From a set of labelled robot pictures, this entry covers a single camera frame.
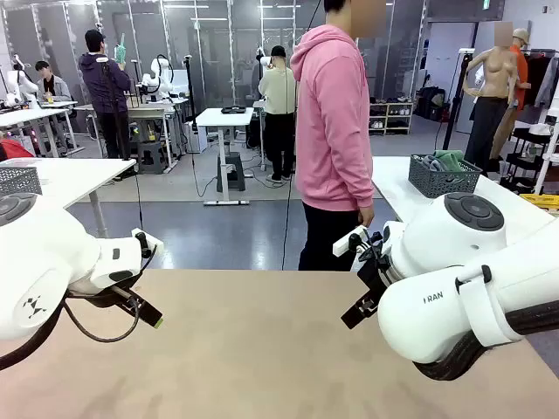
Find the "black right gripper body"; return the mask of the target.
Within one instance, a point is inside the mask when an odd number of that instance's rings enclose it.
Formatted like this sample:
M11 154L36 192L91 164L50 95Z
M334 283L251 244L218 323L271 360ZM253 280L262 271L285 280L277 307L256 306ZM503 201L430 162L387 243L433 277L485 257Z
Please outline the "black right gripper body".
M362 266L357 271L359 279L369 288L357 303L359 308L377 308L380 298L390 286L390 262L382 255L382 246L374 244L358 256Z

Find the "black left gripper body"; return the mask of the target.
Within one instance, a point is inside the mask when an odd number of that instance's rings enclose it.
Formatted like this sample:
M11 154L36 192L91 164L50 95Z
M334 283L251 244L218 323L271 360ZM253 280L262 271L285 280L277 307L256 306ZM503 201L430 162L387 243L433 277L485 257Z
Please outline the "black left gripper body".
M135 313L141 310L143 298L135 293L131 287L141 277L140 273L133 275L131 272L115 272L109 275L112 283L109 287L95 292L67 291L65 297L69 299L84 299L98 308L117 306L126 313Z

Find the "white table with basket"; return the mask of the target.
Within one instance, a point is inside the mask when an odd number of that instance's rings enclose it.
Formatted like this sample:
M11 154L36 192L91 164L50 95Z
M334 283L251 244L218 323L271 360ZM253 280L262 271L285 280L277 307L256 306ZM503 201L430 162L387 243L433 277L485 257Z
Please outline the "white table with basket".
M431 202L408 180L410 159L403 156L375 156L372 182L402 222ZM474 193L498 207L505 217L507 243L527 237L557 218L485 176L479 178Z

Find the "dark gray woven basket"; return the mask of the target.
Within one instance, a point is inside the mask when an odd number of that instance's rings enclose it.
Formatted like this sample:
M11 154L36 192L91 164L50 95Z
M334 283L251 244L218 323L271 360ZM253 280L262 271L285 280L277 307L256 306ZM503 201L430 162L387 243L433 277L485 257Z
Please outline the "dark gray woven basket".
M467 161L462 161L462 171L433 172L423 167L415 155L410 156L408 181L423 196L436 198L448 193L473 193L481 170Z

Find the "gray perforated basket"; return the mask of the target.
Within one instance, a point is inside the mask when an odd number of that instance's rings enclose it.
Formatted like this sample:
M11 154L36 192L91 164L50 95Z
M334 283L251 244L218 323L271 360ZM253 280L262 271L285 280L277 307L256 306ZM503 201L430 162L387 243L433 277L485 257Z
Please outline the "gray perforated basket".
M0 167L0 197L14 193L42 194L35 168Z

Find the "white side table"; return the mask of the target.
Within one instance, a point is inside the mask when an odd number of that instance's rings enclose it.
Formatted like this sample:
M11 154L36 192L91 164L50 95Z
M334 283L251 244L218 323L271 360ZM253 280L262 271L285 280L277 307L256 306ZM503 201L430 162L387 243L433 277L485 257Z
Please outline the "white side table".
M88 196L98 236L108 238L97 190L135 164L135 159L15 158L0 162L0 168L34 167L43 195L64 209Z

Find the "gray step stool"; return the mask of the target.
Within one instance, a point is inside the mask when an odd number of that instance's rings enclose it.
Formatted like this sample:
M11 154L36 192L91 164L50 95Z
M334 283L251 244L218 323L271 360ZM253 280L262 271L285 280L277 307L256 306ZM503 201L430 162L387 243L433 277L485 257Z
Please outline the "gray step stool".
M225 155L227 164L227 183L229 189L245 191L245 174L243 162L239 152L230 152Z
M159 141L137 144L138 172L140 174L161 175L165 168L165 157Z

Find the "wooden shoe rack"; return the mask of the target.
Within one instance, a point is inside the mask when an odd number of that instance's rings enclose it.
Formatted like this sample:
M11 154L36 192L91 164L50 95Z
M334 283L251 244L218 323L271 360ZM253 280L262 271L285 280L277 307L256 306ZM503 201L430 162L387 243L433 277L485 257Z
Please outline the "wooden shoe rack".
M369 107L371 134L408 134L411 130L413 103L380 101Z

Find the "red garment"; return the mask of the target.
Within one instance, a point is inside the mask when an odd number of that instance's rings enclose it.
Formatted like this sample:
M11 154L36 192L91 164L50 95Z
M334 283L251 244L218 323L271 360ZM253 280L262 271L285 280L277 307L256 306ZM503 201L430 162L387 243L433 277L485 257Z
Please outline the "red garment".
M30 158L30 153L19 141L0 139L0 162L14 158Z

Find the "black bag pile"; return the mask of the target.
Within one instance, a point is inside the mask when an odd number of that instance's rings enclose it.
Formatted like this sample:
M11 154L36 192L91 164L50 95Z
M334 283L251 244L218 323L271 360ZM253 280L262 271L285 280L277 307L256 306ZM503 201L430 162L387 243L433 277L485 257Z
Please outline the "black bag pile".
M414 114L427 120L440 121L445 110L446 91L438 86L422 87L416 94Z

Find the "gray lab workbench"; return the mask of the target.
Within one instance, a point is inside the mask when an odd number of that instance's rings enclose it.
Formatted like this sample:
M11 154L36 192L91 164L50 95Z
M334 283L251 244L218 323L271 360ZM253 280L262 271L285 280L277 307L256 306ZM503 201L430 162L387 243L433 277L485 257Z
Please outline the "gray lab workbench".
M139 98L128 97L128 118L130 121L144 121L152 129L159 126L159 133L154 132L155 141L162 144L162 156L166 159L162 172L172 171L186 154L187 138L183 136L184 123L189 115L187 108L190 99L177 97L156 102L141 102Z

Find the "person in cream top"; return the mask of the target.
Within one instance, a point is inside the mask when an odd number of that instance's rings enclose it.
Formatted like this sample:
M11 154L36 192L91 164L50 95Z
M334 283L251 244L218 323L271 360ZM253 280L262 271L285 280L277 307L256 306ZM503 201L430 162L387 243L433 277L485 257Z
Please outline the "person in cream top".
M296 82L286 59L285 48L275 45L259 82L265 99L264 145L273 169L267 180L272 183L288 181L294 162Z

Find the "white standing desk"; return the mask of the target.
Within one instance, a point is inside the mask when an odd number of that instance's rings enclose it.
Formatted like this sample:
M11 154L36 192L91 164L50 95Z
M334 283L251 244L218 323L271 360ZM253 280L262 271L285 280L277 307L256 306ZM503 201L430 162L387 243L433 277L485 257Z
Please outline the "white standing desk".
M224 130L234 127L248 126L252 118L252 107L247 107L243 113L222 113L220 108L206 108L196 117L199 127L216 127L219 145L219 177L222 183L222 196L214 201L204 201L204 206L241 206L248 205L246 200L231 200L227 174L230 165L226 163Z

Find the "bare mannequin with dark skirt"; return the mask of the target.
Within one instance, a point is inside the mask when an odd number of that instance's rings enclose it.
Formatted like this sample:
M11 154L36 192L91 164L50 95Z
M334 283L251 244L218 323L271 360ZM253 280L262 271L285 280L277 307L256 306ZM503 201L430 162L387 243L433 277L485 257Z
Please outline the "bare mannequin with dark skirt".
M482 87L470 87L467 81L462 85L463 92L476 99L465 159L483 174L487 172L496 130L514 100L518 72L517 58L510 50L513 34L511 22L497 22L494 26L494 47L477 55L466 68L470 72L478 66L483 67Z

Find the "figure in orange shirt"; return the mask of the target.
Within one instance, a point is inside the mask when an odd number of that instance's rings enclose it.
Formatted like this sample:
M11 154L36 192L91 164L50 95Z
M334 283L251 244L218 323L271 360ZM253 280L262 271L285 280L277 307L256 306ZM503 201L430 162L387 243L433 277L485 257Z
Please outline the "figure in orange shirt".
M500 152L507 141L509 135L514 130L514 124L518 113L524 107L526 91L531 88L528 83L528 62L523 55L522 48L529 44L529 33L525 28L515 29L513 32L513 44L510 51L517 58L518 77L514 90L513 103L504 113L503 118L493 137L493 147L490 154L490 163L498 163L500 161Z

